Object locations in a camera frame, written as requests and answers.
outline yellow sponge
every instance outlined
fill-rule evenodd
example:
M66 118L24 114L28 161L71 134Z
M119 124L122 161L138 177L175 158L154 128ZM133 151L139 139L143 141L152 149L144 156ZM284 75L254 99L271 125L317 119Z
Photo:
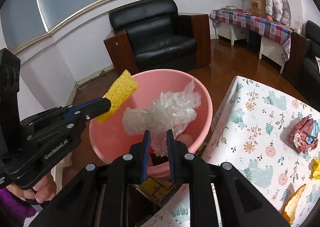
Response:
M112 116L120 106L132 95L138 87L128 70L125 70L121 76L112 84L104 98L111 101L111 108L108 112L96 117L98 123L104 123Z

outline black leather armchair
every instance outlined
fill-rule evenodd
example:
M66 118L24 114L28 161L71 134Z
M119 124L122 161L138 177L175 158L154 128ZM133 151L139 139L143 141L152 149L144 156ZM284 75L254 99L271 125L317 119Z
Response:
M312 21L307 21L305 37L311 41L295 87L313 108L320 111L320 74L315 59L320 57L320 27Z
M125 69L132 74L158 68L188 71L209 64L209 17L198 16L206 17L202 24L207 28L199 29L200 35L196 30L201 23L194 24L192 15L179 15L173 0L142 0L111 10L114 32L104 43L118 74Z

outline armchair cushion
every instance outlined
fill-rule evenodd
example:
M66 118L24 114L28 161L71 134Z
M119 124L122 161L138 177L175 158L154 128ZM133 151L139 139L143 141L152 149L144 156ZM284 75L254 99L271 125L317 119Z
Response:
M109 19L113 30L118 31L135 22L177 13L173 0L142 0L111 10Z
M320 74L315 57L304 59L296 88L313 108L320 111Z
M305 32L307 39L313 40L320 45L320 27L318 25L312 21L307 21Z
M195 54L196 40L180 35L160 34L138 40L133 53L140 70Z
M172 33L172 23L169 15L155 17L149 20L133 23L125 27L125 32L128 35L130 45L134 49L136 45L140 45L140 41L144 38Z
M313 59L314 57L320 57L320 46L314 41L311 43L308 56Z

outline pink plastic basin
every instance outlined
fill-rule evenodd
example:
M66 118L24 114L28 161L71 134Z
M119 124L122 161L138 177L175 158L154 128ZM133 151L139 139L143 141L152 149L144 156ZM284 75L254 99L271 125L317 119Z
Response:
M123 129L122 117L127 107L148 108L153 100L159 98L161 92L180 92L192 79L195 80L195 91L201 94L201 106L196 110L196 119L188 125L184 133L195 139L188 149L190 153L195 153L207 136L212 121L212 102L204 85L187 73L171 69L150 70L132 77L138 82L138 88L121 108L103 124L98 124L95 119L90 122L90 141L99 158L109 164L128 153L132 144L142 141L143 136L128 136ZM169 163L148 167L148 175L169 178Z

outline human hand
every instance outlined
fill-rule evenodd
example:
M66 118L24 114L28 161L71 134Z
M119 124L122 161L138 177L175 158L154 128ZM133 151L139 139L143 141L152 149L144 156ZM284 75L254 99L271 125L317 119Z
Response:
M40 204L44 201L51 201L57 193L57 185L50 173L36 183L33 190L22 190L13 183L8 185L7 189L22 200L36 199Z

